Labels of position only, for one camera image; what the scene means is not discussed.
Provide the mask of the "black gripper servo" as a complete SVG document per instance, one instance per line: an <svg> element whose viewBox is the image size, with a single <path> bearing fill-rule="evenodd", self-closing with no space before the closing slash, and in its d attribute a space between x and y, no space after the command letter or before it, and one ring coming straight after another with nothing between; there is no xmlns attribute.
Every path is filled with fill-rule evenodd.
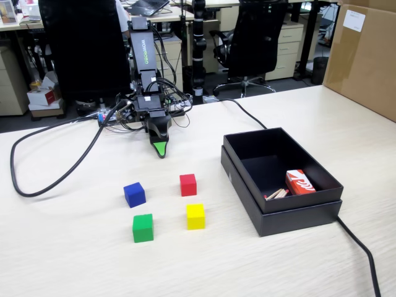
<svg viewBox="0 0 396 297"><path fill-rule="evenodd" d="M171 116L167 115L159 95L137 96L132 101L132 121L147 120L150 144L159 158L166 157Z"/></svg>

